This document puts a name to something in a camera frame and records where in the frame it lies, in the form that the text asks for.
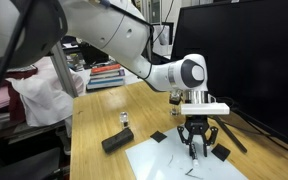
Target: wooden table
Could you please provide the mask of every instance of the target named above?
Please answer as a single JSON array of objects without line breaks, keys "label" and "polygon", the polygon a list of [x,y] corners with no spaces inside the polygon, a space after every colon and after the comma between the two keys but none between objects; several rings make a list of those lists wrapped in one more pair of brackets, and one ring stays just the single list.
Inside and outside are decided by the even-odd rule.
[{"label": "wooden table", "polygon": [[[149,139],[157,130],[165,132],[184,123],[183,116],[170,116],[168,96],[169,93],[153,92],[144,82],[140,82],[76,98],[70,179],[135,179],[125,150]],[[101,141],[121,131],[119,113],[122,111],[129,113],[134,141],[107,155]],[[234,114],[223,118],[229,123],[253,130]],[[213,120],[209,120],[209,123],[219,128]],[[248,152],[242,153],[220,128],[216,143],[231,150],[227,160],[246,177],[288,179],[288,151],[266,137],[230,129]]]}]

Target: wooden desk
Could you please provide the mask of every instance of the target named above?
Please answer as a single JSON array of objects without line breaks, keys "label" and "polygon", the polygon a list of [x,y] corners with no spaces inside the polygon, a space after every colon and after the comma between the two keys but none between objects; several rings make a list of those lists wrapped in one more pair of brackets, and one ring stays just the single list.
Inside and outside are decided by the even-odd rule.
[{"label": "wooden desk", "polygon": [[[168,96],[169,93],[155,93],[140,82],[76,98],[70,179],[135,179],[125,150],[149,139],[157,130],[165,132],[184,123],[183,116],[169,115]],[[107,155],[101,141],[121,131],[119,113],[122,111],[129,113],[134,141]],[[234,114],[225,120],[250,128]],[[219,127],[212,120],[209,123]],[[246,146],[248,153],[239,151],[220,128],[216,143],[231,150],[228,160],[245,176],[249,179],[288,179],[286,150],[263,136],[230,129]]]}]

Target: computer monitor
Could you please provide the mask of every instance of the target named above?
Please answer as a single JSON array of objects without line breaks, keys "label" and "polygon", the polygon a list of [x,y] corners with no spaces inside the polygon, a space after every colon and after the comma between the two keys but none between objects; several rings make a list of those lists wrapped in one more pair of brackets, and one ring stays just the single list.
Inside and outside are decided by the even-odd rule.
[{"label": "computer monitor", "polygon": [[209,93],[288,143],[288,1],[231,2],[181,8],[171,60],[203,55]]}]

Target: desk surface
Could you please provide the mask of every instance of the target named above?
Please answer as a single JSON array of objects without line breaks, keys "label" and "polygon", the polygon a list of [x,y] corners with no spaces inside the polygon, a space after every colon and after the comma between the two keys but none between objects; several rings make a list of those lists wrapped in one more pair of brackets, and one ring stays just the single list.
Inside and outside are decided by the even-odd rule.
[{"label": "desk surface", "polygon": [[[184,123],[184,117],[169,115],[169,93],[155,93],[144,83],[112,88],[74,100],[70,179],[135,179],[125,150],[149,139],[155,131],[165,132]],[[101,141],[120,132],[119,113],[129,113],[134,141],[110,155]],[[249,129],[231,114],[225,121]],[[249,179],[288,179],[288,151],[263,136],[230,128],[248,149],[243,154],[221,128],[217,143],[231,150],[228,160]]]}]

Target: stack of books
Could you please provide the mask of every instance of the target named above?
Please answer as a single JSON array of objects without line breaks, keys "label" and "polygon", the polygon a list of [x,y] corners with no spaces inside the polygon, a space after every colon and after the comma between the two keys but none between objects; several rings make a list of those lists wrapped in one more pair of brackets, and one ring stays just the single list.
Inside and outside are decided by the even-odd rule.
[{"label": "stack of books", "polygon": [[92,68],[86,90],[122,86],[125,83],[124,76],[125,72],[120,64]]}]

